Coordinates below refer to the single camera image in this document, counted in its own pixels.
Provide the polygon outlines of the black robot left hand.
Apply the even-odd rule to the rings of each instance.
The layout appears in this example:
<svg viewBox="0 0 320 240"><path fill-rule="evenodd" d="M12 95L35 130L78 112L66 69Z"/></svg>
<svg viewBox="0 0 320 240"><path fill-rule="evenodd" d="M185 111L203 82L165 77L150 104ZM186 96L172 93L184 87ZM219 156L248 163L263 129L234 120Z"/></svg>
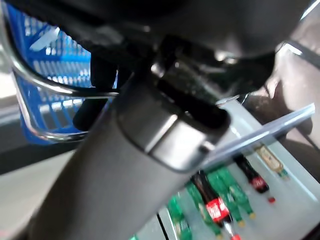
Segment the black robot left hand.
<svg viewBox="0 0 320 240"><path fill-rule="evenodd" d="M98 59L92 88L53 82L15 49L13 68L52 92L112 98L49 190L30 240L126 240L202 167L262 139L223 147L231 116L216 102L271 76L307 0L8 0Z"/></svg>

